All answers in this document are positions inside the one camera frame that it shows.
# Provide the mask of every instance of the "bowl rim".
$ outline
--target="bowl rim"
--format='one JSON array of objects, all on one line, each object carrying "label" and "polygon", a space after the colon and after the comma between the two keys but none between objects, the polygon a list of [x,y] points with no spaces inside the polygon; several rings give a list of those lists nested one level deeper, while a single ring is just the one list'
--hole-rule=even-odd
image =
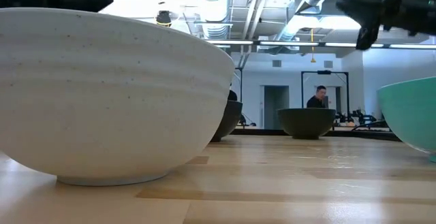
[{"label": "bowl rim", "polygon": [[406,80],[406,81],[395,82],[393,84],[387,84],[385,86],[380,87],[378,89],[378,91],[380,91],[382,89],[385,89],[385,88],[388,88],[388,87],[398,86],[398,85],[402,85],[402,84],[409,84],[411,82],[420,82],[420,81],[423,81],[423,80],[430,80],[430,79],[436,79],[436,76],[425,77],[425,78],[416,78],[416,79],[413,79],[413,80]]},{"label": "bowl rim", "polygon": [[9,14],[9,13],[51,13],[51,14],[69,14],[69,15],[80,15],[80,16],[89,16],[89,17],[96,17],[96,18],[105,18],[105,19],[111,19],[111,20],[117,20],[121,22],[131,22],[136,24],[141,24],[147,27],[154,27],[156,29],[165,29],[167,31],[170,31],[173,34],[178,34],[184,37],[188,37],[192,40],[195,40],[197,42],[202,42],[203,44],[206,44],[210,47],[213,47],[216,50],[219,50],[221,54],[225,54],[227,57],[229,57],[232,60],[232,57],[229,56],[224,50],[216,47],[215,45],[204,41],[204,39],[200,39],[198,37],[194,37],[190,34],[184,33],[182,31],[171,29],[170,27],[163,27],[156,24],[152,24],[149,22],[144,22],[141,20],[133,19],[133,18],[127,18],[122,16],[114,16],[110,14],[101,14],[101,13],[95,13],[95,12],[86,12],[81,10],[67,10],[67,9],[58,9],[58,8],[44,8],[44,7],[7,7],[7,8],[0,8],[0,14]]}]

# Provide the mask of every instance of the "white bowl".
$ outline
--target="white bowl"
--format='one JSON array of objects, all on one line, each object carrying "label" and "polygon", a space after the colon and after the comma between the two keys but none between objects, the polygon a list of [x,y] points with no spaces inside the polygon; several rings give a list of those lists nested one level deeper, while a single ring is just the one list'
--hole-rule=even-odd
[{"label": "white bowl", "polygon": [[231,58],[137,20],[0,10],[0,150],[76,185],[164,176],[218,128]]}]

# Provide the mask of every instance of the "bowl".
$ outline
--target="bowl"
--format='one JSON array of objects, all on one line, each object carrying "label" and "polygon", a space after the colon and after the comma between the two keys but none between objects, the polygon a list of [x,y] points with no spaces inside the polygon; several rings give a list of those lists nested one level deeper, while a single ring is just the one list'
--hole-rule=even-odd
[{"label": "bowl", "polygon": [[404,143],[436,163],[436,77],[391,84],[378,90],[381,112]]},{"label": "bowl", "polygon": [[289,108],[277,113],[283,130],[294,139],[316,140],[333,126],[336,110]]},{"label": "bowl", "polygon": [[215,132],[211,142],[220,142],[221,138],[230,135],[230,133],[238,125],[242,111],[243,104],[241,102],[227,100],[223,118],[221,119],[218,129]]},{"label": "bowl", "polygon": [[0,150],[73,185],[164,176],[199,154],[234,64],[180,31],[89,12],[0,10]]}]

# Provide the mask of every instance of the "wood grain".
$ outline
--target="wood grain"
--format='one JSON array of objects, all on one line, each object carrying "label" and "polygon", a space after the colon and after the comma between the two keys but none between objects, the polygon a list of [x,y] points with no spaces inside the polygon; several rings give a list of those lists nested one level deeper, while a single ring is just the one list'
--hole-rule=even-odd
[{"label": "wood grain", "polygon": [[436,223],[436,164],[401,142],[229,136],[165,178],[73,187],[0,153],[0,223]]}]

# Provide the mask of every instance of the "dark green bowl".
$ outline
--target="dark green bowl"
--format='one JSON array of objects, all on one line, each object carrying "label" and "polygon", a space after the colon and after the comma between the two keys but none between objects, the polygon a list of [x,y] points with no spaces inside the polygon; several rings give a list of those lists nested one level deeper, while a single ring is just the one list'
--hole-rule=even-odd
[{"label": "dark green bowl", "polygon": [[221,138],[230,135],[230,133],[238,125],[242,111],[243,104],[241,102],[227,100],[223,118],[221,119],[218,129],[215,132],[211,142],[220,142]]},{"label": "dark green bowl", "polygon": [[288,108],[277,110],[283,130],[294,139],[316,140],[333,126],[336,110]]},{"label": "dark green bowl", "polygon": [[436,163],[436,77],[391,84],[377,94],[395,135]]}]

